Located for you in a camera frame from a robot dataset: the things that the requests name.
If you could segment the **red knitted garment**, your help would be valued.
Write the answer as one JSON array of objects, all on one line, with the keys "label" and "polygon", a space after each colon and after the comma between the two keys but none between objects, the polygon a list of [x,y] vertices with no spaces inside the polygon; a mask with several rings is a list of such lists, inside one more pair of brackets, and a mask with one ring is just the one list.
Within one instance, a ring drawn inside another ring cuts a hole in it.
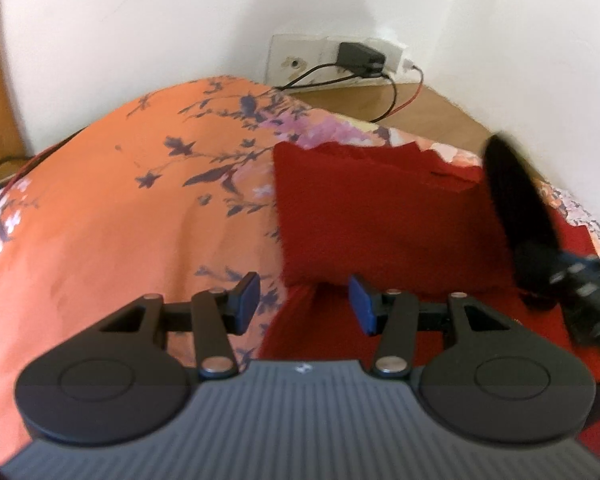
[{"label": "red knitted garment", "polygon": [[562,312],[535,311],[520,298],[480,167],[448,164],[413,143],[282,143],[273,160],[287,298],[261,359],[369,363],[377,340],[349,304],[355,274],[424,301],[467,292],[571,348]]}]

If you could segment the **orange floral bedsheet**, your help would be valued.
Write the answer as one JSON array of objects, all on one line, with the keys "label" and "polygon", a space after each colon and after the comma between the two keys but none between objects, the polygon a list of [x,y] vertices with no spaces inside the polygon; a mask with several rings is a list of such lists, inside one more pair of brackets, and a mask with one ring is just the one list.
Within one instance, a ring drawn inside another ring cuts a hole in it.
[{"label": "orange floral bedsheet", "polygon": [[[158,90],[90,125],[0,193],[0,465],[30,441],[16,379],[28,363],[158,292],[189,300],[259,273],[260,302],[232,341],[260,358],[283,307],[274,150],[312,108],[219,77]],[[380,148],[358,144],[360,148]]]}]

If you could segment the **black power adapter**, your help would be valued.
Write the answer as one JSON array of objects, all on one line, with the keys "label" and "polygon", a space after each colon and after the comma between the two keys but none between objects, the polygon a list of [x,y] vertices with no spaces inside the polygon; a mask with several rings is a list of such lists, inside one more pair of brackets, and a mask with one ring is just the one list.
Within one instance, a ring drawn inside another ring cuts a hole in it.
[{"label": "black power adapter", "polygon": [[346,41],[338,47],[335,65],[362,78],[377,78],[384,73],[386,56],[366,44]]}]

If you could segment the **wooden bed frame ledge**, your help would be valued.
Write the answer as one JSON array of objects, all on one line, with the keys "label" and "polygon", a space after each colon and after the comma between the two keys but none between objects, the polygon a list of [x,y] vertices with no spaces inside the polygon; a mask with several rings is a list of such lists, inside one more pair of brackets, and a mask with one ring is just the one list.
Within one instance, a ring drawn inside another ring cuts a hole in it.
[{"label": "wooden bed frame ledge", "polygon": [[[389,107],[394,96],[399,104],[408,99],[414,102],[373,125],[370,121]],[[308,118],[294,120],[287,136],[306,148],[323,142],[368,146],[415,142],[424,150],[441,148],[449,158],[449,146],[480,155],[494,134],[519,145],[505,130],[486,128],[439,93],[417,84],[400,84],[396,94],[390,84],[378,84],[298,91],[294,98],[309,105],[312,112]]]}]

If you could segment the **white wall socket panel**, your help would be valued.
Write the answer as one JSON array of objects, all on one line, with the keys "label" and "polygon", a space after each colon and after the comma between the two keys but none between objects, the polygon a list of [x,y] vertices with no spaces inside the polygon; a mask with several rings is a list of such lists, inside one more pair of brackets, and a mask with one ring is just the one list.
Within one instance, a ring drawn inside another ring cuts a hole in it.
[{"label": "white wall socket panel", "polygon": [[[272,87],[281,87],[314,66],[335,63],[342,42],[359,42],[381,52],[386,58],[385,71],[399,82],[406,81],[406,73],[413,65],[411,49],[400,41],[373,37],[278,34],[271,39],[264,82]],[[346,75],[343,68],[330,65],[300,80],[299,84],[317,84]]]}]

